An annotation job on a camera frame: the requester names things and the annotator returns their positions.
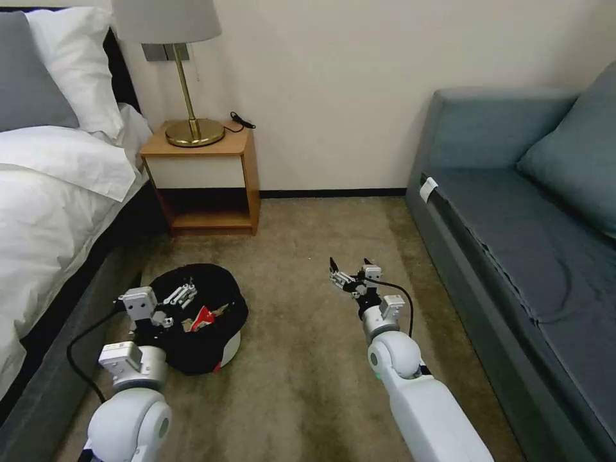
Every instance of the white label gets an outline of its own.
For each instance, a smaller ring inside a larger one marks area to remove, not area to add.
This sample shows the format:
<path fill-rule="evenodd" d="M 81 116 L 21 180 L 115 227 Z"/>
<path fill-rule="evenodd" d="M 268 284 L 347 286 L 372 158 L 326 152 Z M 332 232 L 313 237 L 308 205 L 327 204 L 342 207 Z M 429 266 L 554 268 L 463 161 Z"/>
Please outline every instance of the white label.
<path fill-rule="evenodd" d="M 422 197 L 423 201 L 428 203 L 428 199 L 430 198 L 430 194 L 432 194 L 433 190 L 438 187 L 438 184 L 434 181 L 434 178 L 431 176 L 425 181 L 422 188 L 419 190 L 419 195 Z"/>

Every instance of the sofa seat cushion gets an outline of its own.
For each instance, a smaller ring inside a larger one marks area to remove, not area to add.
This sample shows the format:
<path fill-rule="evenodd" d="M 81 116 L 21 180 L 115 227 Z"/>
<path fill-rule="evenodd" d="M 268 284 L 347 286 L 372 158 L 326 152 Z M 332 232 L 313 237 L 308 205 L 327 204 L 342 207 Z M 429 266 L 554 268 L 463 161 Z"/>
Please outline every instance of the sofa seat cushion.
<path fill-rule="evenodd" d="M 514 169 L 429 175 L 616 441 L 615 241 Z"/>

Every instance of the bed frame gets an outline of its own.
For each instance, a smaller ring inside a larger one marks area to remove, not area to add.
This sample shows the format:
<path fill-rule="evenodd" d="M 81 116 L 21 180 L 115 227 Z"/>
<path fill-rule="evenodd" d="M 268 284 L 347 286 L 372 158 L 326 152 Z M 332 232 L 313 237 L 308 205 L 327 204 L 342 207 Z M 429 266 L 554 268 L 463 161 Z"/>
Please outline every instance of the bed frame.
<path fill-rule="evenodd" d="M 37 9 L 0 7 L 0 12 Z M 139 110 L 126 62 L 111 30 L 104 48 L 116 100 Z M 0 400 L 0 462 L 43 462 L 53 457 L 87 390 L 66 361 L 66 346 L 106 315 L 115 297 L 139 285 L 150 237 L 164 229 L 164 218 L 148 183 L 126 204 L 92 247 L 84 265 L 22 339 L 28 351 L 24 366 Z M 104 327 L 95 330 L 73 350 L 75 361 L 90 376 L 96 369 L 105 331 Z"/>

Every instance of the white pillow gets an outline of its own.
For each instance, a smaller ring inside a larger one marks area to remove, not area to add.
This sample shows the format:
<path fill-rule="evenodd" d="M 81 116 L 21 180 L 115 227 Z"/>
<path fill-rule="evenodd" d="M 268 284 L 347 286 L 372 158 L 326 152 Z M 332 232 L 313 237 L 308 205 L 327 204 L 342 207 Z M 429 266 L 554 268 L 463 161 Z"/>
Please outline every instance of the white pillow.
<path fill-rule="evenodd" d="M 103 49 L 111 13 L 84 6 L 37 10 L 26 17 L 41 59 L 77 115 L 80 128 L 116 139 L 124 123 Z"/>
<path fill-rule="evenodd" d="M 56 126 L 0 133 L 0 164 L 25 167 L 122 202 L 135 181 L 124 149 Z"/>

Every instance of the lamp cord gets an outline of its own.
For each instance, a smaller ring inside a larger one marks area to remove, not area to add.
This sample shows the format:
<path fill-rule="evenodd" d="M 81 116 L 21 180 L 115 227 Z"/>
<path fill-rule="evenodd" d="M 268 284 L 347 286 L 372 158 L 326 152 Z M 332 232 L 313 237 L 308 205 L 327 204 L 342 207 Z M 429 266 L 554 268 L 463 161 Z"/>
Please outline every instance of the lamp cord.
<path fill-rule="evenodd" d="M 225 130 L 228 130 L 231 133 L 239 133 L 245 128 L 250 128 L 251 130 L 254 130 L 257 127 L 256 125 L 250 122 L 246 122 L 239 115 L 237 115 L 237 112 L 231 111 L 230 115 L 231 115 L 231 120 L 233 120 L 233 122 L 238 123 L 242 126 L 242 128 L 240 128 L 239 130 L 233 130 L 232 128 L 229 128 L 226 125 L 223 125 L 225 127 Z"/>

